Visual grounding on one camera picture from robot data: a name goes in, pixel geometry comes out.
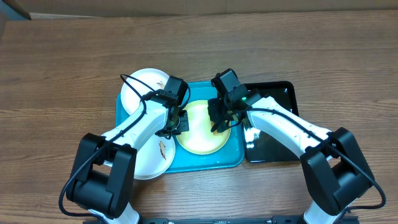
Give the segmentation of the yellow-rimmed plate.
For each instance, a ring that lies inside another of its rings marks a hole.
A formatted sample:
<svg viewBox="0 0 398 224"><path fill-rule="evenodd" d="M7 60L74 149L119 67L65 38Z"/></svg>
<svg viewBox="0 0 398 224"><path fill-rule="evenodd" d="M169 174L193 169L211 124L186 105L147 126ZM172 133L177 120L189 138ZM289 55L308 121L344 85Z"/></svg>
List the yellow-rimmed plate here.
<svg viewBox="0 0 398 224"><path fill-rule="evenodd" d="M212 123L208 114L207 100L193 101L185 107L185 110L188 113L189 131L176 136L185 150L206 155L218 151L227 143L230 134L214 136L210 131Z"/></svg>

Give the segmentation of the yellow sponge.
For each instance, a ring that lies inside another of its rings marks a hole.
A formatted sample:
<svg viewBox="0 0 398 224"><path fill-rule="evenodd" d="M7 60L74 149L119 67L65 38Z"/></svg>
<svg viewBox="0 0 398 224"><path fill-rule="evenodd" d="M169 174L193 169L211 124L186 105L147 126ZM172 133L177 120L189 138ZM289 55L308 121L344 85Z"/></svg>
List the yellow sponge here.
<svg viewBox="0 0 398 224"><path fill-rule="evenodd" d="M214 136L221 136L221 135L229 135L230 130L229 129L223 129L223 128L218 128L213 132Z"/></svg>

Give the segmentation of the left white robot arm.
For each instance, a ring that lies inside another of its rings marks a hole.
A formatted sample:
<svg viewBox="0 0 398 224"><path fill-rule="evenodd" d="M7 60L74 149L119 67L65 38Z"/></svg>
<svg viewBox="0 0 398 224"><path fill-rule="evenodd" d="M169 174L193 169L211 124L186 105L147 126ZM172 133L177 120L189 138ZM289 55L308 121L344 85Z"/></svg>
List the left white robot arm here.
<svg viewBox="0 0 398 224"><path fill-rule="evenodd" d="M107 133L84 135L59 196L61 212L79 216L65 210L67 198L86 209L82 217L95 217L97 223L139 223L140 215L129 203L137 153L153 135L169 139L188 130L185 110L148 101Z"/></svg>

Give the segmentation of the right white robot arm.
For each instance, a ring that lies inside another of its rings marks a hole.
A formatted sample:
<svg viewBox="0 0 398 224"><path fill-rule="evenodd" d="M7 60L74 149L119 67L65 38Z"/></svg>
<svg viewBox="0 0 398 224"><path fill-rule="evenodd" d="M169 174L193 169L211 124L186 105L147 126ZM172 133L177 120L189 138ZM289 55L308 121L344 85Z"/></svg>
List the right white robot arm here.
<svg viewBox="0 0 398 224"><path fill-rule="evenodd" d="M249 91L220 95L209 109L213 130L235 119L265 132L293 152L302 166L310 207L300 223L339 223L354 210L353 202L376 185L354 135L345 128L330 131L283 108L271 96Z"/></svg>

